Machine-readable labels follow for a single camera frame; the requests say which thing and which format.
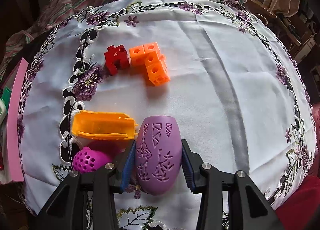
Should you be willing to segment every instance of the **red puzzle piece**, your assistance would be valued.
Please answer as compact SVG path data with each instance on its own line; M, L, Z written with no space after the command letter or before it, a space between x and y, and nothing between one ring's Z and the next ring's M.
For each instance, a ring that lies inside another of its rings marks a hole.
M130 67L127 51L123 45L118 47L110 46L107 48L107 52L104 53L106 58L106 68L109 70L110 75L114 76L118 73L116 64L119 63L120 69Z

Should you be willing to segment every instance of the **embroidered tablecloth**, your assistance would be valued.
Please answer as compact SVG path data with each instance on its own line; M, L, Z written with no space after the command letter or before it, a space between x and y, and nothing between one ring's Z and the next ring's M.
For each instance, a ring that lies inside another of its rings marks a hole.
M153 87L133 68L106 76L107 47L154 41L167 57L169 83ZM193 152L221 171L249 173L274 209L298 188L317 152L297 64L254 15L219 0L119 0L86 8L47 38L20 102L24 197L35 213L89 142L70 132L80 109L124 112L138 124L173 116ZM200 198L182 170L162 196L141 191L132 175L126 193L115 195L119 226L195 229ZM226 206L224 212L227 224ZM89 227L91 218L88 210Z

